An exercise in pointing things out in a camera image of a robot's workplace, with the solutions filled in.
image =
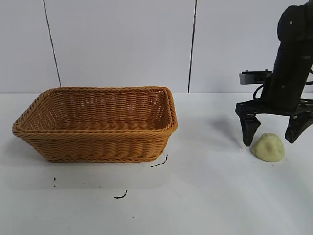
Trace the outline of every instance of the white wall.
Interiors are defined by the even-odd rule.
[[[198,0],[190,92],[254,91],[238,74],[272,69],[278,20],[305,2]],[[45,3],[62,86],[187,92],[195,0]],[[1,1],[0,28],[0,92],[59,86],[42,0]]]
[[[187,92],[194,0],[45,0],[62,86]]]
[[[198,0],[190,92],[254,91],[257,85],[240,85],[238,74],[273,68],[278,20],[305,2]]]
[[[0,29],[0,92],[59,86],[42,0],[2,0]]]

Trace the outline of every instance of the robotic arm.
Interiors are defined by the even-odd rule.
[[[280,46],[273,71],[242,72],[241,84],[262,85],[253,100],[237,103],[243,142],[250,146],[261,125],[256,114],[290,116],[285,138],[294,143],[313,124],[313,100],[301,99],[313,63],[313,0],[305,5],[289,6],[281,16],[278,28]],[[263,88],[260,98],[257,91]]]

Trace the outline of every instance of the wicker basket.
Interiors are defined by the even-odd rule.
[[[12,131],[54,162],[147,162],[177,128],[165,87],[54,88],[43,92]]]

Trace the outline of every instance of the basket rim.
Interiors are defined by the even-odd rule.
[[[169,114],[169,123],[162,129],[155,130],[27,130],[21,128],[21,123],[23,123],[32,113],[37,109],[38,105],[46,99],[49,94],[55,91],[73,91],[77,90],[79,92],[88,92],[88,91],[107,91],[107,92],[133,92],[133,91],[164,91],[167,94],[167,111]],[[12,132],[18,137],[30,138],[30,139],[78,139],[78,138],[146,138],[153,137],[159,138],[164,136],[171,135],[177,129],[177,117],[174,107],[174,101],[171,91],[167,87],[158,87],[158,86],[146,86],[146,87],[121,87],[121,88],[112,88],[112,87],[58,87],[49,89],[41,93],[37,99],[24,111],[24,113],[14,122],[12,127]]]

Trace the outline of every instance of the yellow dough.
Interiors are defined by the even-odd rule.
[[[251,152],[258,158],[268,162],[278,162],[285,156],[282,141],[273,133],[264,133],[254,144]]]

